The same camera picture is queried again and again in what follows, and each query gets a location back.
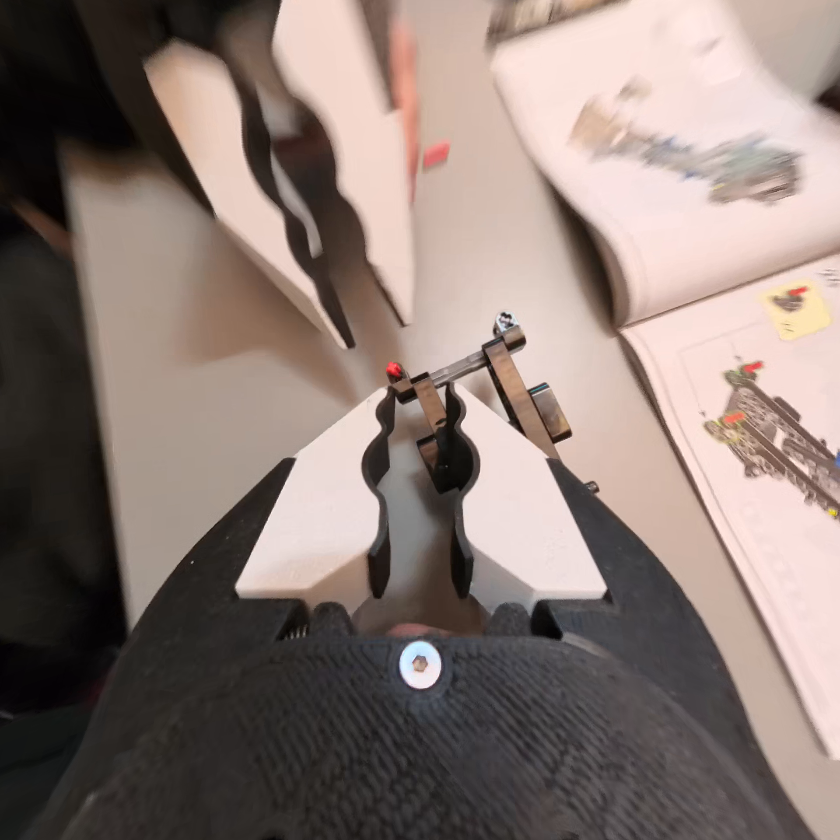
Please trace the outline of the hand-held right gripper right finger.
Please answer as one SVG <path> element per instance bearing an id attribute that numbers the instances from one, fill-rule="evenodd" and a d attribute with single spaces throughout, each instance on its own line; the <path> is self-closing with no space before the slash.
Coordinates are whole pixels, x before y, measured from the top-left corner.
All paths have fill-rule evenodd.
<path id="1" fill-rule="evenodd" d="M 542 601 L 600 601 L 607 584 L 552 468 L 559 467 L 461 385 L 449 385 L 460 445 L 451 575 L 488 613 Z"/>

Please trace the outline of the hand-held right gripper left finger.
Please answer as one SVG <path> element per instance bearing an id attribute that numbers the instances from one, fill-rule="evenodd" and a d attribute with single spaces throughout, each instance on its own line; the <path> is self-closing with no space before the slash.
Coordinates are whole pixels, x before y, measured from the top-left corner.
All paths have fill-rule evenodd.
<path id="1" fill-rule="evenodd" d="M 391 538 L 380 490 L 391 466 L 391 387 L 373 392 L 290 460 L 290 472 L 238 577 L 242 599 L 284 599 L 349 614 L 380 599 Z"/>

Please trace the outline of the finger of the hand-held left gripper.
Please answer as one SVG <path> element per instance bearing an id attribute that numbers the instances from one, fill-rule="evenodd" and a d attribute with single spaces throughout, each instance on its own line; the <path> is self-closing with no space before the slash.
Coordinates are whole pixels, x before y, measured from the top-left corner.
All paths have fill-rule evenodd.
<path id="1" fill-rule="evenodd" d="M 304 223 L 280 194 L 256 93 L 220 58 L 181 41 L 145 72 L 216 220 L 301 314 L 353 348 L 326 259 L 312 254 Z"/>
<path id="2" fill-rule="evenodd" d="M 324 128 L 338 193 L 402 326 L 413 321 L 415 257 L 403 121 L 392 102 L 387 2 L 284 1 L 272 54 L 290 93 Z"/>

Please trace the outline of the black toy brick chassis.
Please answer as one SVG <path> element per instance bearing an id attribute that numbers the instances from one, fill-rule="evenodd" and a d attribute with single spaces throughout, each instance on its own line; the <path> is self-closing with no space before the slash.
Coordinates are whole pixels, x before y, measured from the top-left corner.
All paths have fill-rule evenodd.
<path id="1" fill-rule="evenodd" d="M 544 455 L 558 459 L 556 445 L 572 436 L 563 410 L 547 383 L 528 388 L 512 358 L 526 344 L 519 321 L 509 311 L 496 316 L 492 339 L 481 348 L 432 373 L 415 376 L 404 370 L 399 381 L 389 381 L 400 404 L 419 402 L 429 434 L 416 441 L 418 452 L 439 494 L 464 490 L 477 476 L 478 456 L 473 455 L 459 423 L 466 409 L 455 399 L 454 384 L 478 371 L 487 371 L 508 424 Z"/>

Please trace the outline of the light grey desk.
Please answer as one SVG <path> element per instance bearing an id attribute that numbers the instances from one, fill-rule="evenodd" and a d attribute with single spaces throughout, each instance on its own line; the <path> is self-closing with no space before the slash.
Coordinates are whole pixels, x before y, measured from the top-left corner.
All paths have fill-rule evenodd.
<path id="1" fill-rule="evenodd" d="M 413 323 L 381 297 L 340 209 L 324 228 L 357 342 L 340 350 L 142 152 L 66 143 L 77 270 L 130 624 L 188 550 L 281 459 L 383 382 L 479 348 L 496 313 L 525 328 L 526 383 L 570 420 L 563 462 L 675 576 L 719 645 L 761 747 L 820 838 L 838 838 L 829 760 L 706 512 L 628 365 L 585 231 L 523 152 L 485 51 L 488 2 L 406 2 L 422 146 Z"/>

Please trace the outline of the person's left hand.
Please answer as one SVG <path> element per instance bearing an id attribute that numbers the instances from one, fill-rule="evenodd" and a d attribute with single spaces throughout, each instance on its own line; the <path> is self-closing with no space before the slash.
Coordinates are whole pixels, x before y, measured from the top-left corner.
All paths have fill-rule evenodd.
<path id="1" fill-rule="evenodd" d="M 407 186 L 413 202 L 420 156 L 417 54 L 413 33 L 400 17 L 391 22 L 390 61 L 392 97 L 402 119 Z"/>

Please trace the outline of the open building instruction booklet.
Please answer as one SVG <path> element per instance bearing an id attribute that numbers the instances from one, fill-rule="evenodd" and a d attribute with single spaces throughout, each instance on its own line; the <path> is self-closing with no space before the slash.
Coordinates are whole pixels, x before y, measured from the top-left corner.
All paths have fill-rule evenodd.
<path id="1" fill-rule="evenodd" d="M 839 756 L 838 117 L 723 2 L 497 2 L 490 68 L 589 228 L 615 324 Z"/>

